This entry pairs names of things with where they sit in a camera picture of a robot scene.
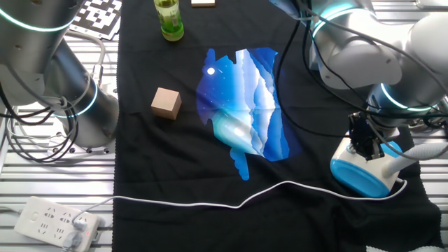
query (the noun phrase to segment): electrical outlet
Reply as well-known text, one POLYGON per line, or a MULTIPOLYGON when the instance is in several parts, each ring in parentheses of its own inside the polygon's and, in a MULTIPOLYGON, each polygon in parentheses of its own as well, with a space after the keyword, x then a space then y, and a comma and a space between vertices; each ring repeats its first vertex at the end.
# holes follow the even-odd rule
MULTIPOLYGON (((78 232, 71 224, 71 220, 79 212, 78 209, 39 197, 31 197, 20 214, 14 230, 33 239, 62 247, 67 235, 71 232, 78 232)), ((94 214, 83 213, 77 217, 77 220, 85 221, 87 227, 81 232, 82 242, 71 251, 84 252, 89 249, 92 239, 97 233, 99 219, 94 214)))

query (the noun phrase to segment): wooden cube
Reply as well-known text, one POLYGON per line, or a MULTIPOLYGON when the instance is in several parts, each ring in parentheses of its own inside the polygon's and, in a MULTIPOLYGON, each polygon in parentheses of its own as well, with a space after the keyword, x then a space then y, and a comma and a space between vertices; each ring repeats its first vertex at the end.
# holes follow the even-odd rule
POLYGON ((181 104, 179 92, 159 87, 155 93, 151 108, 155 115, 175 120, 181 104))
POLYGON ((192 7, 214 7, 215 0, 191 0, 192 7))

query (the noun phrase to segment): plug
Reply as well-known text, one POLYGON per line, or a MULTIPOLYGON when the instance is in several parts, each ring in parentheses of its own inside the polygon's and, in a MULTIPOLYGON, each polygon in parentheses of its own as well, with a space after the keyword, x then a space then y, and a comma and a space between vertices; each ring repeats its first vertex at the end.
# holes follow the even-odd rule
POLYGON ((69 249, 78 247, 82 240, 80 232, 71 232, 62 244, 62 251, 69 251, 69 249))
POLYGON ((101 81, 103 78, 103 66, 102 65, 94 65, 93 66, 93 80, 98 86, 101 86, 101 81))
POLYGON ((87 227, 87 223, 86 223, 85 221, 82 221, 82 220, 75 220, 75 221, 73 222, 73 226, 74 226, 77 230, 79 230, 79 231, 81 231, 81 232, 84 232, 85 228, 87 227))

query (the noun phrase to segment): black cloth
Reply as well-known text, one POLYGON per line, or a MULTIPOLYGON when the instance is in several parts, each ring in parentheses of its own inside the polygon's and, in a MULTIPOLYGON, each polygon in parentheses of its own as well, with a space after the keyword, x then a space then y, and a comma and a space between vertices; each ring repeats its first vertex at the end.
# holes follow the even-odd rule
MULTIPOLYGON (((267 0, 218 1, 215 8, 191 8, 188 0, 180 5, 185 36, 170 43, 161 35, 152 1, 123 1, 115 194, 238 205, 290 180, 357 197, 330 173, 340 139, 295 128, 300 153, 274 162, 246 154, 251 177, 242 180, 230 147, 214 136, 211 124, 204 125, 197 112, 196 89, 204 60, 210 48, 216 59, 227 55, 233 62, 235 51, 245 48, 269 47, 281 53, 295 23, 267 0), (158 118, 151 111, 158 87, 180 92, 182 107, 176 120, 158 118)), ((304 127, 343 134, 348 130, 347 115, 354 110, 308 77, 300 60, 302 33, 300 29, 276 84, 282 101, 304 127)), ((401 130, 397 143, 403 150, 413 146, 407 129, 401 130)), ((113 250, 365 251, 372 246, 411 251, 442 246, 440 210, 429 202, 419 175, 417 164, 403 170, 400 177, 408 187, 385 202, 354 202, 294 185, 282 185, 238 210, 117 199, 113 250)))

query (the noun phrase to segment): glass bottle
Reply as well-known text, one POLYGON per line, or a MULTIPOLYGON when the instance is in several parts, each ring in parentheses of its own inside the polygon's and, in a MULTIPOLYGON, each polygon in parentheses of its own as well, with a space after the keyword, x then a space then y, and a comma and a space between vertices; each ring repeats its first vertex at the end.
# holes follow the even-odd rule
POLYGON ((168 41, 178 41, 183 36, 179 0, 154 0, 159 15, 162 35, 168 41))

